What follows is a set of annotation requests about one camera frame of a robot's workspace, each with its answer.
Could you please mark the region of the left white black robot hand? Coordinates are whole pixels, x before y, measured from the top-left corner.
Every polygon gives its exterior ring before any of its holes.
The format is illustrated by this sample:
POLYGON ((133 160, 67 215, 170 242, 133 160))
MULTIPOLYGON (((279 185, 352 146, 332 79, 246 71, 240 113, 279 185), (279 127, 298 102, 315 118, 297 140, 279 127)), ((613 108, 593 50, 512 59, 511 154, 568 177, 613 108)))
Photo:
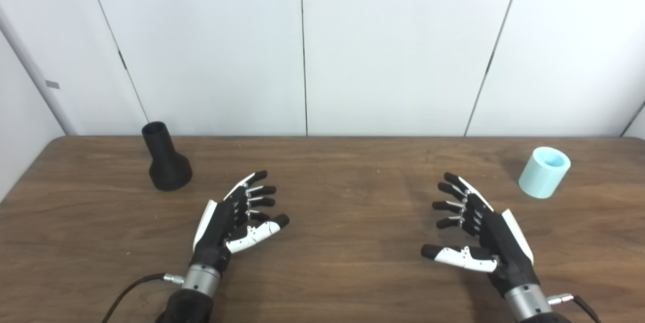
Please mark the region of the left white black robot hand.
POLYGON ((286 214, 270 217, 256 210, 276 204, 272 198, 277 191, 275 186, 256 185, 267 176, 266 170, 253 172, 238 181, 221 201, 207 203, 189 265, 223 274, 232 254, 253 247, 288 226, 290 218, 286 214))

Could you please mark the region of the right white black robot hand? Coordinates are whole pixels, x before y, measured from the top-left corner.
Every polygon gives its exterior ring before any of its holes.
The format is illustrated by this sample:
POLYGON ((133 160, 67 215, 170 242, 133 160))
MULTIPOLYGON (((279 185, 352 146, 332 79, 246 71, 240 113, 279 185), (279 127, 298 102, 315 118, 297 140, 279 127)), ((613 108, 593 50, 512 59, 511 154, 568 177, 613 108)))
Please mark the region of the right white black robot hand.
POLYGON ((435 201, 432 208, 451 211, 454 216, 437 221, 437 229, 458 227, 477 239, 479 245, 427 243, 421 255, 436 263, 486 273, 500 296, 520 286, 539 285, 534 255, 512 212, 495 211, 481 193, 456 174, 445 172, 443 178, 438 190, 454 197, 454 201, 435 201))

